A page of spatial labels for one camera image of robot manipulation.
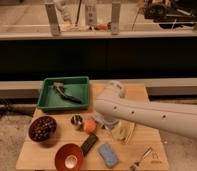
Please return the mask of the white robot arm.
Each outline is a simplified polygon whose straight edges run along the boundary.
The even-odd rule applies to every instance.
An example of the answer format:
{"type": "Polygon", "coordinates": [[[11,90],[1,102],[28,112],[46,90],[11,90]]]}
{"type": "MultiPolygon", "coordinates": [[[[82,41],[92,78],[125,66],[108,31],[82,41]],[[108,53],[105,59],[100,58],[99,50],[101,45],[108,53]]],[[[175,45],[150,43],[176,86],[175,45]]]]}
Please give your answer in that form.
{"type": "Polygon", "coordinates": [[[197,105],[128,100],[126,88],[110,81],[94,102],[95,110],[141,125],[197,139],[197,105]]]}

